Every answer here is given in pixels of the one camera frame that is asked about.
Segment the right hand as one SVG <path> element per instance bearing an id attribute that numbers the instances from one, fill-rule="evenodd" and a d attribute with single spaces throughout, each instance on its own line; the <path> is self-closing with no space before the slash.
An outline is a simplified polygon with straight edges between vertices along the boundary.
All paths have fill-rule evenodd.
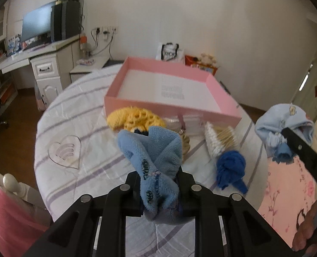
<path id="1" fill-rule="evenodd" d="M 311 238 L 314 233 L 314 219 L 317 215 L 317 201 L 312 205 L 309 212 L 307 212 L 305 220 L 299 226 L 293 241 L 292 249 L 300 251 L 306 248 L 307 240 Z"/>

